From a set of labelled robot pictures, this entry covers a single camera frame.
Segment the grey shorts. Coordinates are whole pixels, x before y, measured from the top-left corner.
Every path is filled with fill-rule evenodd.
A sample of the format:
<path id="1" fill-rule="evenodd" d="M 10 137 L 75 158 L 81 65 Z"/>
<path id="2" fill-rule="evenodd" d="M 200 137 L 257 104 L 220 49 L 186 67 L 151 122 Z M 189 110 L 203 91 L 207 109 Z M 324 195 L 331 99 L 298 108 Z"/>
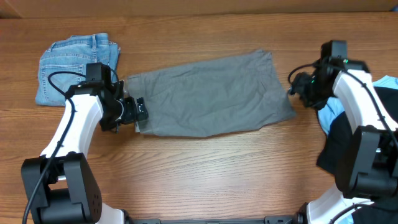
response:
<path id="1" fill-rule="evenodd" d="M 142 134 L 202 138 L 295 116 L 264 50 L 131 75 L 127 90 L 148 110 L 136 125 Z"/>

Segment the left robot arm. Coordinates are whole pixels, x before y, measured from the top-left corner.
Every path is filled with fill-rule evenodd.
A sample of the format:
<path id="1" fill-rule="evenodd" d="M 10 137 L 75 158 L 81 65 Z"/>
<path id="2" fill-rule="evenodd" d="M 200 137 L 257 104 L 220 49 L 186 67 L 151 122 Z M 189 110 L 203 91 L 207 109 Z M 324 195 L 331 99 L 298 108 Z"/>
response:
<path id="1" fill-rule="evenodd" d="M 115 71 L 89 63 L 84 80 L 61 91 L 65 112 L 49 145 L 36 158 L 26 159 L 21 176 L 27 195 L 22 221 L 34 223 L 132 223 L 125 210 L 112 208 L 87 162 L 96 126 L 117 131 L 149 117 L 144 99 L 124 96 L 124 82 L 112 81 Z"/>

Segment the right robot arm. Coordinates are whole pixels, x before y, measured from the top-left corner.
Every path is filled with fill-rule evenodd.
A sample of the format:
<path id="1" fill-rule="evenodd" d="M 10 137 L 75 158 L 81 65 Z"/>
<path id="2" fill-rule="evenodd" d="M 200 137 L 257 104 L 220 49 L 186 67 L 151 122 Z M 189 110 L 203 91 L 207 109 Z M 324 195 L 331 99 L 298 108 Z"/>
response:
<path id="1" fill-rule="evenodd" d="M 352 132 L 335 172 L 335 184 L 317 200 L 305 203 L 291 223 L 338 223 L 363 208 L 382 210 L 378 202 L 397 201 L 397 122 L 377 95 L 364 61 L 347 56 L 344 40 L 321 46 L 309 75 L 293 69 L 289 95 L 299 94 L 304 107 L 320 109 L 339 98 Z"/>

